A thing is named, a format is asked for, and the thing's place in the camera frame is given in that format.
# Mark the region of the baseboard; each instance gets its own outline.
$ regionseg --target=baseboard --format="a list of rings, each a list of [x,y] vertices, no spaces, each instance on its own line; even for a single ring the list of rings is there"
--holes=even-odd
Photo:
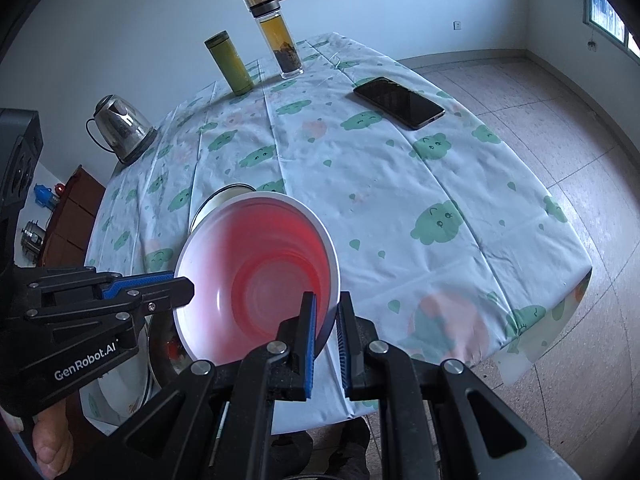
[[[573,91],[580,99],[587,103],[594,112],[596,112],[602,122],[605,123],[605,126],[607,126],[613,136],[616,137],[616,140],[618,141],[622,149],[626,152],[628,158],[640,171],[640,151],[638,150],[638,148],[636,148],[635,144],[631,142],[631,139],[629,139],[628,135],[622,128],[620,128],[613,117],[607,114],[606,110],[602,106],[600,106],[593,97],[591,97],[580,86],[578,86],[577,83],[566,76],[563,72],[560,72],[551,63],[542,59],[540,56],[537,56],[530,50],[526,50],[525,53],[527,59],[532,60],[534,63],[541,66],[544,70],[559,79],[562,83],[568,86],[569,89]]]
[[[491,59],[494,57],[525,57],[527,50],[523,48],[491,48],[487,50],[462,50],[460,52],[443,52],[441,54],[427,54],[426,56],[399,59],[405,67],[415,70],[431,65],[472,61],[476,59]]]

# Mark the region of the wooden cabinet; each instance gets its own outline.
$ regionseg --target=wooden cabinet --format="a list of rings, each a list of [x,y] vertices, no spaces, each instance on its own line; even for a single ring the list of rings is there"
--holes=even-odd
[[[104,186],[82,166],[65,185],[60,203],[51,215],[39,267],[81,267],[104,195]]]

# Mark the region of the blue gripper pad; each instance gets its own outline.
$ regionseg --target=blue gripper pad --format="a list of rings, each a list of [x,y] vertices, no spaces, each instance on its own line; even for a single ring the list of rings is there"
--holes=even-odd
[[[342,306],[338,304],[337,317],[338,333],[338,354],[340,355],[340,372],[342,374],[342,388],[347,391],[351,388],[351,360],[349,359],[349,349],[347,346],[347,329],[344,324],[344,312]]]
[[[311,313],[309,315],[309,336],[306,339],[306,375],[305,394],[306,398],[311,398],[311,389],[314,386],[314,348],[316,345],[316,295],[311,301]]]
[[[154,274],[139,274],[137,276],[118,278],[111,283],[109,288],[102,292],[102,298],[104,300],[112,300],[123,288],[152,285],[153,283],[165,282],[173,278],[174,274],[172,272],[156,272]]]

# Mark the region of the person's hand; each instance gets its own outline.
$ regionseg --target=person's hand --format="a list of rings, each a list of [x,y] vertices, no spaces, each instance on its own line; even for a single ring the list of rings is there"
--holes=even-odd
[[[53,479],[71,464],[74,440],[66,420],[66,399],[38,414],[33,428],[33,449],[42,474]]]

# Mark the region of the white wall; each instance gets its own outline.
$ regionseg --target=white wall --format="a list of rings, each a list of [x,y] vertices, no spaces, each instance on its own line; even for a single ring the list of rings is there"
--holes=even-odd
[[[396,59],[524,48],[527,0],[286,0],[299,40],[336,30]],[[453,31],[452,22],[462,22]],[[0,106],[40,111],[41,161],[105,184],[115,158],[84,122],[116,93],[157,123],[220,77],[203,41],[226,29],[245,61],[269,55],[243,0],[42,0],[0,64]]]
[[[584,0],[529,0],[527,48],[593,97],[640,149],[640,65],[583,23]],[[593,35],[598,48],[587,49]]]
[[[22,251],[20,245],[20,238],[22,237],[21,229],[27,225],[28,221],[38,222],[38,225],[43,229],[46,229],[47,222],[51,216],[51,211],[46,207],[41,207],[35,203],[35,193],[33,187],[36,184],[42,184],[43,186],[50,187],[53,190],[54,186],[60,182],[60,179],[55,177],[47,168],[45,168],[40,162],[36,164],[36,169],[33,171],[33,182],[27,195],[27,200],[24,207],[20,211],[18,216],[18,228],[15,233],[14,244],[14,261],[19,267],[33,267],[33,263],[27,259]]]

